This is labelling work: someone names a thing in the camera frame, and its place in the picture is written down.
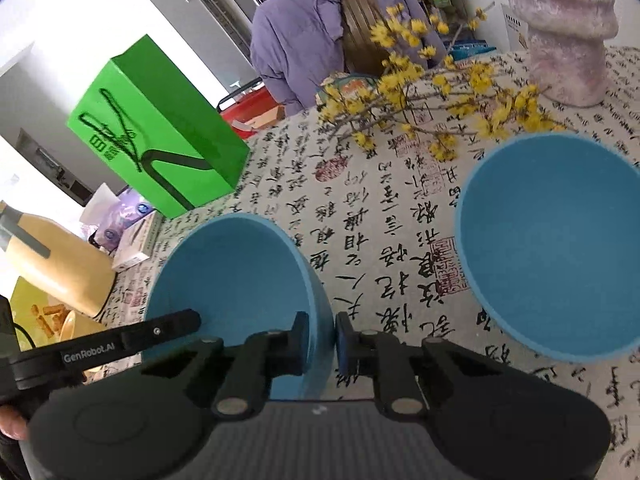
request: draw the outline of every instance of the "green paper bag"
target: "green paper bag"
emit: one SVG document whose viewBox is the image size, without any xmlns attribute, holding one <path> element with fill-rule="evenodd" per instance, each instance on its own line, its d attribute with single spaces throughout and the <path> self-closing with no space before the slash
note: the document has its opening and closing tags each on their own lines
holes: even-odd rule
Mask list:
<svg viewBox="0 0 640 480">
<path fill-rule="evenodd" d="M 148 36 L 105 65 L 67 125 L 169 218 L 231 193 L 249 153 Z"/>
</svg>

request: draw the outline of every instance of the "blue bowl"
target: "blue bowl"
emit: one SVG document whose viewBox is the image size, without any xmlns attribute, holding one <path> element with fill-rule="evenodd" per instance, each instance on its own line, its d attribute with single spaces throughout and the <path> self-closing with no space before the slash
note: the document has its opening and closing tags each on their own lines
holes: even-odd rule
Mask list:
<svg viewBox="0 0 640 480">
<path fill-rule="evenodd" d="M 640 346 L 640 175 L 566 134 L 517 137 L 471 173 L 456 245 L 484 309 L 518 341 L 588 362 Z"/>
<path fill-rule="evenodd" d="M 143 352 L 156 358 L 196 338 L 221 337 L 243 343 L 256 332 L 288 330 L 296 312 L 309 316 L 306 372 L 273 381 L 272 399 L 319 398 L 334 356 L 334 315 L 324 288 L 294 243 L 273 222 L 229 214 L 189 234 L 164 264 L 146 316 L 184 308 L 196 310 L 202 326 L 195 336 Z"/>
</svg>

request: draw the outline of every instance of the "chair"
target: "chair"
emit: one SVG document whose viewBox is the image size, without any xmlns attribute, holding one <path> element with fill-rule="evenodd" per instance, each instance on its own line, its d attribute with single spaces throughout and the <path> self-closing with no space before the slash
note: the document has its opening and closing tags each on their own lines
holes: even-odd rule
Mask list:
<svg viewBox="0 0 640 480">
<path fill-rule="evenodd" d="M 341 3 L 345 69 L 352 74 L 381 76 L 382 62 L 389 58 L 389 53 L 371 41 L 369 31 L 383 17 L 377 1 L 341 0 Z"/>
</svg>

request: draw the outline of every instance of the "purple package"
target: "purple package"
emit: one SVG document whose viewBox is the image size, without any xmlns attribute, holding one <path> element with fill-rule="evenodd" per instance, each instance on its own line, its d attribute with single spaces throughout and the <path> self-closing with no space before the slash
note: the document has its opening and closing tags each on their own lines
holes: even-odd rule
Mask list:
<svg viewBox="0 0 640 480">
<path fill-rule="evenodd" d="M 127 187 L 118 195 L 120 201 L 104 216 L 94 235 L 94 241 L 109 252 L 118 247 L 122 234 L 155 208 L 135 189 Z"/>
</svg>

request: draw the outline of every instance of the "table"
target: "table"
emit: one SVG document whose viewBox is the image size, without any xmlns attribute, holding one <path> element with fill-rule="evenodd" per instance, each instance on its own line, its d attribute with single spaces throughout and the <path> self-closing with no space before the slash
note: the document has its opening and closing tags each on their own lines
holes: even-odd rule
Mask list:
<svg viewBox="0 0 640 480">
<path fill-rule="evenodd" d="M 502 83 L 526 83 L 526 53 L 492 60 L 509 72 L 505 78 L 512 81 Z M 567 119 L 623 153 L 640 170 L 640 104 L 635 101 L 640 50 L 609 49 L 607 65 L 612 85 L 602 104 L 578 109 L 545 98 L 540 104 L 558 120 Z M 446 115 L 435 111 L 435 123 L 445 123 Z M 108 326 L 142 320 L 156 275 L 196 226 L 224 213 L 266 216 L 295 240 L 324 283 L 334 310 L 347 311 L 356 330 L 394 332 L 413 345 L 425 336 L 446 337 L 588 396 L 607 414 L 612 431 L 598 478 L 639 480 L 640 348 L 588 365 L 537 355 L 500 330 L 460 270 L 454 209 L 470 169 L 495 143 L 465 138 L 460 157 L 439 164 L 424 140 L 409 141 L 400 131 L 378 134 L 371 157 L 353 142 L 338 144 L 327 137 L 319 131 L 318 113 L 306 110 L 249 139 L 252 154 L 236 192 L 165 221 L 151 259 L 118 277 L 100 320 Z M 434 251 L 440 255 L 437 266 Z M 107 365 L 98 378 L 136 362 L 139 357 Z M 327 399 L 370 396 L 368 379 L 344 377 L 337 370 L 324 393 Z"/>
</svg>

